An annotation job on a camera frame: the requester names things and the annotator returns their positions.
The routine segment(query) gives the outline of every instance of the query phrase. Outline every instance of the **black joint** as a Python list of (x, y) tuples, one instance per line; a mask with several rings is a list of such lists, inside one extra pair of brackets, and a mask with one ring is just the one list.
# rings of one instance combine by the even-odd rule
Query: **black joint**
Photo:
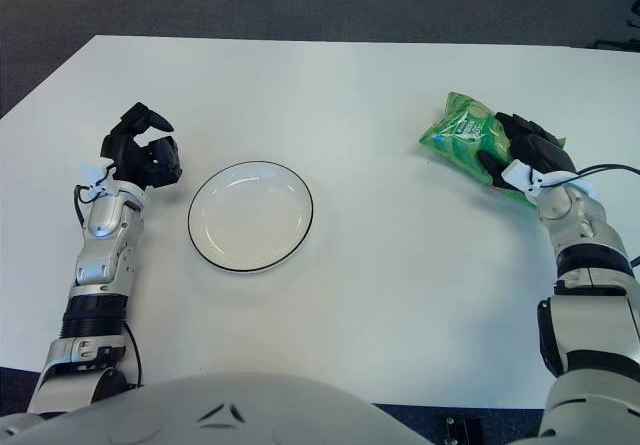
[(67, 303), (60, 338), (121, 335), (127, 297), (80, 295)]
[(604, 370), (640, 382), (640, 364), (617, 353), (596, 350), (574, 350), (567, 354), (568, 370)]
[(100, 377), (100, 381), (93, 392), (91, 403), (99, 402), (105, 398), (113, 397), (129, 389), (127, 379), (124, 374), (118, 370), (109, 370)]
[(634, 276), (629, 260), (613, 248), (581, 243), (562, 250), (556, 257), (558, 278), (579, 268), (605, 268)]
[(96, 365), (119, 362), (124, 357), (125, 347), (100, 347), (95, 359)]
[(538, 304), (538, 331), (540, 334), (540, 355), (544, 364), (554, 377), (562, 375), (564, 368), (558, 351), (556, 334), (551, 320), (551, 299), (542, 300)]

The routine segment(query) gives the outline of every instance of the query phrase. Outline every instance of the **white table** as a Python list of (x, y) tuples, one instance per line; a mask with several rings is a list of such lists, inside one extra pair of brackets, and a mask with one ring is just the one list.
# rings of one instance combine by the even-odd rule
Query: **white table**
[[(145, 211), (129, 321), (147, 383), (260, 370), (373, 402), (541, 407), (546, 233), (417, 140), (455, 90), (567, 136), (579, 168), (638, 166), (638, 77), (635, 54), (567, 48), (95, 37), (0, 124), (0, 365), (43, 365), (81, 247), (72, 187), (142, 101), (175, 126), (184, 168)], [(193, 248), (187, 209), (253, 159), (302, 176), (314, 223), (282, 264), (233, 274)], [(637, 177), (593, 182), (640, 253)]]

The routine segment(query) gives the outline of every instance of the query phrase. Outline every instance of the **green snack bag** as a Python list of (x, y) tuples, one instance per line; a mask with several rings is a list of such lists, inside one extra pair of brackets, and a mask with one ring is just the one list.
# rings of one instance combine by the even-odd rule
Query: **green snack bag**
[[(433, 148), (484, 185), (491, 186), (493, 178), (477, 158), (485, 150), (505, 163), (513, 161), (510, 142), (502, 124), (484, 104), (460, 93), (447, 96), (445, 115), (422, 135), (420, 143)], [(529, 203), (517, 190), (501, 190), (505, 194)]]

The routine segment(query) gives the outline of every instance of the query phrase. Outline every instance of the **metal arm segment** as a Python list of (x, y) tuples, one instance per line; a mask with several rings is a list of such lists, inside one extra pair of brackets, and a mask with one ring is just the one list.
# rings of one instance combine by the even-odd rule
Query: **metal arm segment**
[(540, 351), (559, 378), (540, 438), (517, 443), (637, 443), (640, 284), (598, 201), (570, 184), (537, 201), (558, 266), (554, 296), (538, 306)]
[(122, 322), (144, 227), (138, 191), (136, 197), (121, 189), (93, 202), (60, 338), (49, 348), (31, 413), (72, 411), (128, 387), (115, 367), (125, 352)]

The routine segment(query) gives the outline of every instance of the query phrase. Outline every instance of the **floor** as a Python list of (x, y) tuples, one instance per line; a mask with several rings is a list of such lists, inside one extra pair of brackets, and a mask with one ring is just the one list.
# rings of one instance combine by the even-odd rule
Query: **floor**
[[(0, 116), (96, 34), (582, 47), (630, 38), (633, 1), (0, 0)], [(0, 369), (0, 416), (26, 408), (36, 377)], [(381, 408), (435, 443), (451, 415), (480, 418), (487, 444), (530, 435), (541, 417), (538, 410)]]

